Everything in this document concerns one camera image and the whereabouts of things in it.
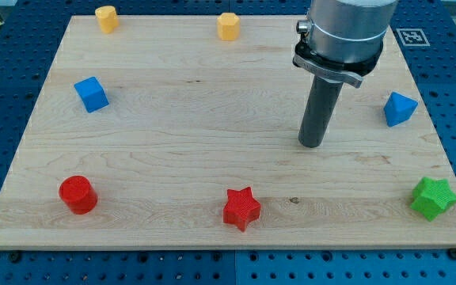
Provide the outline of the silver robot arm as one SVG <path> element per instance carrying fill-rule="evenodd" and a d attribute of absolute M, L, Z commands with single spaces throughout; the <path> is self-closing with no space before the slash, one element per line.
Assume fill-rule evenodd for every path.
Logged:
<path fill-rule="evenodd" d="M 397 0 L 312 0 L 293 64 L 328 83 L 362 85 L 378 62 Z"/>

